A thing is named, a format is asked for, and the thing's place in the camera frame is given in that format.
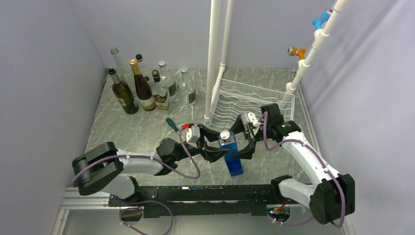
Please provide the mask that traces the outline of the blue labelled water bottle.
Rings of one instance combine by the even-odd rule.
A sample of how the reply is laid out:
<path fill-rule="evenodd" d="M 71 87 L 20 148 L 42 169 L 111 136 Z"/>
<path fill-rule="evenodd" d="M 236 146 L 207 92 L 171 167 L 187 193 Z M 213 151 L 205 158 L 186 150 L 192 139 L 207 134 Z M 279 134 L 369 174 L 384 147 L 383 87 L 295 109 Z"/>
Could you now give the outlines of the blue labelled water bottle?
<path fill-rule="evenodd" d="M 219 135 L 219 147 L 221 149 L 230 150 L 229 153 L 224 155 L 225 163 L 232 177 L 242 175 L 243 167 L 239 158 L 234 158 L 234 155 L 238 152 L 238 146 L 236 138 L 232 131 L 224 130 Z"/>

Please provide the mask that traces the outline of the clear bottle dark green label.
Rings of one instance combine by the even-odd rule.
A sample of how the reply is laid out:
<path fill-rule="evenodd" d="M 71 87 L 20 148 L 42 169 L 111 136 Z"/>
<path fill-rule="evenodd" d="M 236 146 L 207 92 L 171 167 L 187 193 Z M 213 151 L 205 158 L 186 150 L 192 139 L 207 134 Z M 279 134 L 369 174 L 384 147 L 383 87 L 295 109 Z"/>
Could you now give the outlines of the clear bottle dark green label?
<path fill-rule="evenodd" d="M 196 83 L 187 67 L 182 67 L 180 72 L 181 77 L 177 84 L 179 101 L 185 107 L 192 106 L 196 101 Z"/>

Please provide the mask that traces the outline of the dark bottle black cap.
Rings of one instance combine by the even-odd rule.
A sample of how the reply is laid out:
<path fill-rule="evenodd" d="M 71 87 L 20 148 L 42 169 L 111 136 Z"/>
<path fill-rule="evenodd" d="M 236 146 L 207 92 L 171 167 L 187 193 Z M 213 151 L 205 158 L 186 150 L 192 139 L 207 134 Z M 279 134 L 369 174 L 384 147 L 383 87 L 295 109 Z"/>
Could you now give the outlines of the dark bottle black cap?
<path fill-rule="evenodd" d="M 170 94 L 165 82 L 161 79 L 158 70 L 152 70 L 154 85 L 152 87 L 153 99 L 159 110 L 169 112 L 171 110 Z"/>

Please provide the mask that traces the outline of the clear bottle silver cap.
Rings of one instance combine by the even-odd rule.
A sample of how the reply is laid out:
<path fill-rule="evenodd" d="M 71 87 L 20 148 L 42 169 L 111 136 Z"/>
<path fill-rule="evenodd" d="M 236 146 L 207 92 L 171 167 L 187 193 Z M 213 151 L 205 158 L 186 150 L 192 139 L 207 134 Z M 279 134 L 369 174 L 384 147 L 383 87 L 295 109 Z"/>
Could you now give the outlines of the clear bottle silver cap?
<path fill-rule="evenodd" d="M 160 76 L 164 84 L 168 87 L 168 91 L 171 98 L 174 98 L 177 94 L 177 85 L 176 80 L 173 74 L 168 70 L 166 62 L 164 60 L 160 60 L 158 62 L 159 69 L 160 69 Z"/>

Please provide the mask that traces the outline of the dark bottle gold foil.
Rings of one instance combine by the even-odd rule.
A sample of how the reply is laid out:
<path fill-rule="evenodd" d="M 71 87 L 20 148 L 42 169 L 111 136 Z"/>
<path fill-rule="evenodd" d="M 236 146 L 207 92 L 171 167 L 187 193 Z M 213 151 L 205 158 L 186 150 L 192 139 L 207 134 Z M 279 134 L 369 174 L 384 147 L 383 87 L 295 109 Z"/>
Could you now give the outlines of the dark bottle gold foil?
<path fill-rule="evenodd" d="M 145 111 L 152 111 L 156 108 L 151 88 L 142 75 L 138 62 L 135 59 L 130 60 L 130 66 L 133 71 L 135 89 L 142 108 Z"/>

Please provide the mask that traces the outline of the dark bottle grey foil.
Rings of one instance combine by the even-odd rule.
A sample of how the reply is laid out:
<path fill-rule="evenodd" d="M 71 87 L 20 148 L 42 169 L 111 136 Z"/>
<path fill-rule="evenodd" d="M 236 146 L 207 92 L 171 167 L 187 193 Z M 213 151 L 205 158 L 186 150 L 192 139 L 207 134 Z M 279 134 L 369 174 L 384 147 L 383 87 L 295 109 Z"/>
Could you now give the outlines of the dark bottle grey foil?
<path fill-rule="evenodd" d="M 108 74 L 113 80 L 113 93 L 122 106 L 124 112 L 129 115 L 135 114 L 139 108 L 128 84 L 118 76 L 115 69 L 108 69 Z"/>

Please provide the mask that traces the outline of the clear bottle white label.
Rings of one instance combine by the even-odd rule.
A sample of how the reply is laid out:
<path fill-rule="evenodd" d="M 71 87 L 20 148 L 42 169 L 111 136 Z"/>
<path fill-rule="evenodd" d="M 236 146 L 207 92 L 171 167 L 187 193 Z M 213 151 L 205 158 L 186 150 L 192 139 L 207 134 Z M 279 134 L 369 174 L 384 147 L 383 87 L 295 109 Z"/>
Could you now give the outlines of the clear bottle white label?
<path fill-rule="evenodd" d="M 150 88 L 154 85 L 154 79 L 152 76 L 152 68 L 150 68 L 147 63 L 143 60 L 143 56 L 141 54 L 136 55 L 136 61 L 138 63 L 138 67 L 140 69 L 141 74 L 149 84 Z"/>

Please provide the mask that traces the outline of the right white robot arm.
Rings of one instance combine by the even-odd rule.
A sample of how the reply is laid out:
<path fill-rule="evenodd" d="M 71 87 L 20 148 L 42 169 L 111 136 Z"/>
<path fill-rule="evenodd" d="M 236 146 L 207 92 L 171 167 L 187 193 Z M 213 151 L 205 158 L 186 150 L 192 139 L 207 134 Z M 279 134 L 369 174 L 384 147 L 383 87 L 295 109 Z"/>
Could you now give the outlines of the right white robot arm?
<path fill-rule="evenodd" d="M 341 174 L 313 148 L 294 121 L 285 121 L 278 104 L 261 108 L 262 116 L 252 112 L 237 117 L 228 131 L 222 131 L 220 140 L 232 134 L 243 133 L 248 145 L 234 154 L 234 158 L 251 159 L 259 141 L 266 150 L 285 149 L 301 166 L 311 183 L 304 184 L 284 175 L 270 183 L 270 198 L 275 203 L 294 200 L 310 209 L 312 218 L 320 224 L 343 226 L 345 217 L 355 211 L 355 181 L 350 174 Z"/>

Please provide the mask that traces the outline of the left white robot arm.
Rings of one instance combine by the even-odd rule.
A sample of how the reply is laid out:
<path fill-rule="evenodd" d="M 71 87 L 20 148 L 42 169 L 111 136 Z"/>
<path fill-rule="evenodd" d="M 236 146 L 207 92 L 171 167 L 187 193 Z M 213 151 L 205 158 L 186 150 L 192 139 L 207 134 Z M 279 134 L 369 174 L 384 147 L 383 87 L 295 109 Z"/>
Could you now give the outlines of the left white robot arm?
<path fill-rule="evenodd" d="M 183 125 L 177 129 L 178 141 L 163 139 L 153 153 L 128 152 L 116 148 L 114 142 L 105 142 L 72 161 L 74 178 L 71 185 L 78 188 L 80 195 L 112 193 L 133 206 L 140 201 L 141 192 L 136 179 L 129 174 L 164 176 L 174 172 L 197 180 L 201 170 L 195 156 L 200 155 L 214 163 L 230 152 L 226 148 L 207 145 L 205 140 L 216 141 L 219 133 L 208 129 L 206 137 L 201 128 L 202 125 L 192 123 Z"/>

